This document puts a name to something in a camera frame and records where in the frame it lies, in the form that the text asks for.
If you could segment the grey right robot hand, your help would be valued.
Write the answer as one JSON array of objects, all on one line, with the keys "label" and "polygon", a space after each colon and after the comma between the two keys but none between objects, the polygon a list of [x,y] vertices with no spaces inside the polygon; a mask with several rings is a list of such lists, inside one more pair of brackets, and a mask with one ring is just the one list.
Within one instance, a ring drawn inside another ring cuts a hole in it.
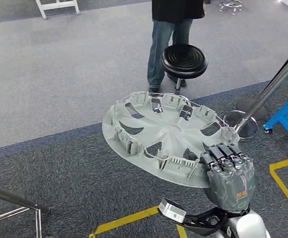
[{"label": "grey right robot hand", "polygon": [[200,154],[209,187],[204,193],[220,209],[241,213],[249,209],[255,190],[253,160],[237,144],[219,143]]}]

